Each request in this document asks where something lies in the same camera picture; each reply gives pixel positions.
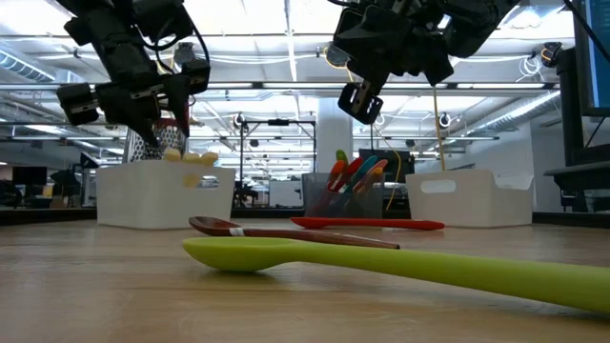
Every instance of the white storage bin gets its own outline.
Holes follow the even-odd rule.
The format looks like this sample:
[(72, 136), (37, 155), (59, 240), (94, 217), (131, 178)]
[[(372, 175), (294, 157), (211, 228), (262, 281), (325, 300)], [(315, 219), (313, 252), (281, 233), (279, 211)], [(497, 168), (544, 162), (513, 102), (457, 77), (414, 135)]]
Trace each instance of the white storage bin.
[[(185, 177), (214, 176), (215, 189), (186, 187)], [(189, 228), (189, 217), (231, 219), (235, 170), (138, 161), (97, 170), (97, 223), (134, 229)]]
[(532, 179), (499, 180), (499, 186), (486, 170), (407, 175), (411, 216), (453, 227), (532, 224)]

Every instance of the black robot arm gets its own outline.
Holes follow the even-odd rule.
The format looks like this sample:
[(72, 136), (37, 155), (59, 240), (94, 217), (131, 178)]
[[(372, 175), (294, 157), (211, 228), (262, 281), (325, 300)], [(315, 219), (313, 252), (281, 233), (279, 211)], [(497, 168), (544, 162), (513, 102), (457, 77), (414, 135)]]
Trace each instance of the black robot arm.
[[(157, 145), (153, 122), (160, 110), (171, 111), (178, 128), (189, 136), (185, 112), (189, 96), (208, 87), (206, 60), (185, 63), (179, 74), (159, 74), (145, 48), (158, 52), (193, 34), (194, 23), (183, 0), (57, 0), (72, 12), (65, 29), (79, 46), (92, 44), (108, 72), (110, 83), (60, 88), (57, 96), (74, 125), (98, 119), (97, 108), (109, 123), (125, 124), (148, 143)], [(161, 39), (174, 35), (169, 45)], [(149, 44), (144, 37), (151, 39)]]
[[(423, 72), (431, 85), (454, 73), (449, 56), (469, 57), (519, 0), (360, 0), (345, 5), (333, 45), (364, 79), (345, 86), (339, 106), (363, 124), (375, 122), (390, 73)], [(452, 19), (441, 33), (438, 24)]]

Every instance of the red spatula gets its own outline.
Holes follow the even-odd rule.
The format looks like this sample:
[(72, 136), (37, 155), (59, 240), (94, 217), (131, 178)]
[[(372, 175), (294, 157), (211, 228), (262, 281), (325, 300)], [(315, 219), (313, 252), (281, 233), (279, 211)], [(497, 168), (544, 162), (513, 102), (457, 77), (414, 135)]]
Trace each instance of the red spatula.
[(445, 228), (445, 224), (409, 219), (368, 219), (368, 218), (313, 218), (313, 217), (293, 217), (293, 223), (307, 229), (324, 229), (332, 226), (365, 226), (376, 228), (398, 228), (415, 230), (440, 230)]

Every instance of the green utensil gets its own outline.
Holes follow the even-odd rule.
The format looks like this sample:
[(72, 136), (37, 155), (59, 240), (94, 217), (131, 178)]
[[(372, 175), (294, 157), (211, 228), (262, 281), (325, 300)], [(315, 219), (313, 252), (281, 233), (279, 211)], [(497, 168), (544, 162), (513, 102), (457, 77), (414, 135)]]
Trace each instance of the green utensil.
[(222, 271), (256, 272), (282, 263), (310, 262), (610, 313), (608, 268), (348, 247), (282, 238), (189, 238), (183, 245), (197, 261)]
[(350, 164), (350, 160), (347, 158), (347, 154), (345, 153), (345, 151), (339, 149), (336, 151), (335, 155), (337, 161), (345, 161), (346, 166)]

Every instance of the desk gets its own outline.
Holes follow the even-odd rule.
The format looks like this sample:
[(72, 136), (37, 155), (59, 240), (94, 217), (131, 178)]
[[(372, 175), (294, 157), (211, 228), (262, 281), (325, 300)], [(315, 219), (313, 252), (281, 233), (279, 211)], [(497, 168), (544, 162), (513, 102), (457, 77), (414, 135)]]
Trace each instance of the desk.
[[(337, 231), (424, 251), (610, 267), (608, 230)], [(181, 240), (194, 236), (94, 222), (0, 228), (2, 342), (610, 340), (607, 315), (396, 276), (302, 263), (215, 272), (183, 252)]]

